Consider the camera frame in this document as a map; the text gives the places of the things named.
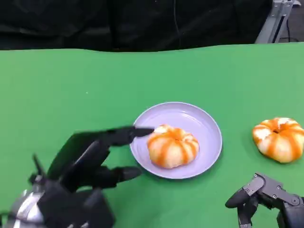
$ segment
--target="black curtain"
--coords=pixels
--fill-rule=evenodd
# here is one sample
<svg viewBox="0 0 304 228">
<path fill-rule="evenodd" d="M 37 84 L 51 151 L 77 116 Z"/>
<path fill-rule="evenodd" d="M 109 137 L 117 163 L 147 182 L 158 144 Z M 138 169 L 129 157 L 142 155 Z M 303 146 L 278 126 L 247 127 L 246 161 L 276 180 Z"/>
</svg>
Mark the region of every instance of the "black curtain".
<svg viewBox="0 0 304 228">
<path fill-rule="evenodd" d="M 0 49 L 160 51 L 254 43 L 272 0 L 2 0 Z"/>
</svg>

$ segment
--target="green table surface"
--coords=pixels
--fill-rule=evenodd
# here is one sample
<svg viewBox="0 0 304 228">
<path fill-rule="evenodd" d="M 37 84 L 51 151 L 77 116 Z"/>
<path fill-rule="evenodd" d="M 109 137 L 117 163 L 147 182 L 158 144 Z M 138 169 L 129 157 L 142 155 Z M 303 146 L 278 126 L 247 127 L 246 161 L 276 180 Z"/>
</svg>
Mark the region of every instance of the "green table surface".
<svg viewBox="0 0 304 228">
<path fill-rule="evenodd" d="M 238 227 L 226 200 L 262 172 L 304 196 L 304 160 L 263 157 L 251 130 L 264 119 L 304 125 L 304 43 L 217 46 L 159 53 L 88 50 L 0 52 L 0 209 L 29 185 L 37 153 L 45 168 L 75 131 L 132 124 L 152 105 L 182 101 L 217 121 L 223 150 L 215 165 L 188 180 L 144 172 L 106 190 L 116 228 Z M 128 146 L 113 148 L 110 167 L 137 165 Z M 276 228 L 278 210 L 262 206 L 256 228 Z"/>
</svg>

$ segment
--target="robotic finger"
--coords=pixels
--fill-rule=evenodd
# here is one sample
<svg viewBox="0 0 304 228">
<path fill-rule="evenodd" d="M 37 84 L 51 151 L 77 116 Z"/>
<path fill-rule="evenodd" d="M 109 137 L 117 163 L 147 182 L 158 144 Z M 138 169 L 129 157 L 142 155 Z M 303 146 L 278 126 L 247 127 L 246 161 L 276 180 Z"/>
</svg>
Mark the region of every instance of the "robotic finger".
<svg viewBox="0 0 304 228">
<path fill-rule="evenodd" d="M 5 228 L 111 228 L 115 219 L 102 189 L 141 174 L 137 167 L 101 166 L 111 146 L 130 144 L 154 129 L 135 126 L 73 134 L 47 172 L 36 156 L 37 172 L 8 213 Z M 79 190 L 83 186 L 91 189 Z"/>
<path fill-rule="evenodd" d="M 279 228 L 304 227 L 303 199 L 283 189 L 283 184 L 261 173 L 234 193 L 226 202 L 227 208 L 237 208 L 240 228 L 252 227 L 251 218 L 259 204 L 280 210 L 277 222 Z"/>
</svg>

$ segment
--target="pumpkin-shaped bun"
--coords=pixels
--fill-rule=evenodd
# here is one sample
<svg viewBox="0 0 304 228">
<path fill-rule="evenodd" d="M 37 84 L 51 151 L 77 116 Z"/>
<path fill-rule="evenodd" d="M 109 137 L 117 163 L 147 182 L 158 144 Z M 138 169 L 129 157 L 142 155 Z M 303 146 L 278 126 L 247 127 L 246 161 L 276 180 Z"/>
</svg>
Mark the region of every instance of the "pumpkin-shaped bun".
<svg viewBox="0 0 304 228">
<path fill-rule="evenodd" d="M 161 125 L 150 136 L 148 149 L 153 163 L 171 169 L 193 161 L 199 151 L 199 143 L 183 129 Z"/>
<path fill-rule="evenodd" d="M 252 134 L 260 152 L 278 162 L 292 162 L 303 154 L 304 130 L 293 119 L 264 120 Z"/>
</svg>

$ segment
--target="plate rim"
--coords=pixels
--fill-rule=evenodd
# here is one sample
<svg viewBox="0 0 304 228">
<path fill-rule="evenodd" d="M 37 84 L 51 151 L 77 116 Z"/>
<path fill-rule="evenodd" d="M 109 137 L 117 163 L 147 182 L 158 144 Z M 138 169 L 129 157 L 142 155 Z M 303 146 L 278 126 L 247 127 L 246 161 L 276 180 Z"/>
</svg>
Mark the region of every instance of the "plate rim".
<svg viewBox="0 0 304 228">
<path fill-rule="evenodd" d="M 195 174 L 193 174 L 193 175 L 186 176 L 186 177 L 180 177 L 180 178 L 177 177 L 177 178 L 173 178 L 173 177 L 167 177 L 167 176 L 165 176 L 165 175 L 155 173 L 155 172 L 151 171 L 149 168 L 143 167 L 142 164 L 137 160 L 136 156 L 134 155 L 134 151 L 133 151 L 133 149 L 132 149 L 132 144 L 133 144 L 133 142 L 132 142 L 132 143 L 130 144 L 130 149 L 131 149 L 131 152 L 132 152 L 133 157 L 135 158 L 136 162 L 137 162 L 142 168 L 144 168 L 145 170 L 147 170 L 148 172 L 152 173 L 152 174 L 155 175 L 155 176 L 159 176 L 159 177 L 166 178 L 166 179 L 171 179 L 171 180 L 188 179 L 188 178 L 193 178 L 193 177 L 196 177 L 196 176 L 198 176 L 198 175 L 203 174 L 204 172 L 206 172 L 207 170 L 209 170 L 209 169 L 215 164 L 215 162 L 219 159 L 219 156 L 220 156 L 220 154 L 222 153 L 222 147 L 223 147 L 223 136 L 222 136 L 222 132 L 221 132 L 221 130 L 220 130 L 220 128 L 219 128 L 219 125 L 218 125 L 218 123 L 213 119 L 213 117 L 212 117 L 209 113 L 207 113 L 205 110 L 201 109 L 200 107 L 198 107 L 198 106 L 196 106 L 196 105 L 189 104 L 189 103 L 186 103 L 186 102 L 178 102 L 178 101 L 163 102 L 163 103 L 159 103 L 159 104 L 153 105 L 153 106 L 151 106 L 150 108 L 148 108 L 148 109 L 146 109 L 145 111 L 143 111 L 143 112 L 136 118 L 136 120 L 134 121 L 133 125 L 136 126 L 136 122 L 141 118 L 141 116 L 143 116 L 143 115 L 144 115 L 146 112 L 148 112 L 149 110 L 151 110 L 151 109 L 153 109 L 153 108 L 155 108 L 155 107 L 157 107 L 157 106 L 165 105 L 165 104 L 183 104 L 183 105 L 192 106 L 192 107 L 197 108 L 197 109 L 199 109 L 200 111 L 204 112 L 204 113 L 213 121 L 213 123 L 215 124 L 216 129 L 217 129 L 217 131 L 218 131 L 218 133 L 219 133 L 219 135 L 220 135 L 220 138 L 219 138 L 219 139 L 220 139 L 220 142 L 219 142 L 219 144 L 220 144 L 220 150 L 219 150 L 219 152 L 218 152 L 218 154 L 217 154 L 217 156 L 216 156 L 216 159 L 214 160 L 214 162 L 213 162 L 210 166 L 208 166 L 205 170 L 203 170 L 203 171 L 200 172 L 200 173 L 195 173 Z"/>
</svg>

